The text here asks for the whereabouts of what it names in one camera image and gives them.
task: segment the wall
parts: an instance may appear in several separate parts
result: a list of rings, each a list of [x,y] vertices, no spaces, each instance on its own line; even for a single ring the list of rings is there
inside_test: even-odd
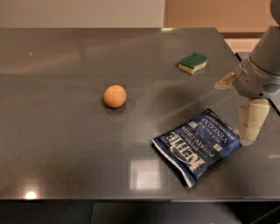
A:
[[[234,53],[251,52],[259,40],[259,38],[225,38],[225,41]]]
[[[276,25],[270,15],[270,0],[166,0],[166,27],[264,32],[270,25]]]
[[[165,0],[0,1],[0,27],[162,27]]]

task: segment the stainless steel table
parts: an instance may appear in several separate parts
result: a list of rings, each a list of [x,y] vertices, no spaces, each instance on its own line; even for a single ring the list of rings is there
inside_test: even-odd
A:
[[[208,57],[195,76],[176,64]],[[189,189],[151,144],[212,107],[238,127],[238,59],[215,29],[1,29],[0,199],[279,200],[279,117]],[[123,85],[126,104],[102,96]]]

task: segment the kettle chips bag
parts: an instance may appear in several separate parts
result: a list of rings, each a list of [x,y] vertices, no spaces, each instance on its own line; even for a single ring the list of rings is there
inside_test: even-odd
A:
[[[211,109],[152,141],[181,171],[189,187],[241,146],[237,131],[222,122]]]

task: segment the ball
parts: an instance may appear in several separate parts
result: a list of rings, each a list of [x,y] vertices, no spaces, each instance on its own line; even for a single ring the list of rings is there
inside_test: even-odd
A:
[[[120,108],[126,101],[126,92],[123,87],[113,85],[108,87],[104,93],[105,103],[112,109]]]

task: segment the sponge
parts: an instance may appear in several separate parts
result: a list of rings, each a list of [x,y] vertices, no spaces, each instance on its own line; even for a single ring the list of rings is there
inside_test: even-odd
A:
[[[206,64],[207,57],[194,52],[191,56],[183,58],[179,62],[178,68],[189,74],[194,74],[196,71],[205,67]]]

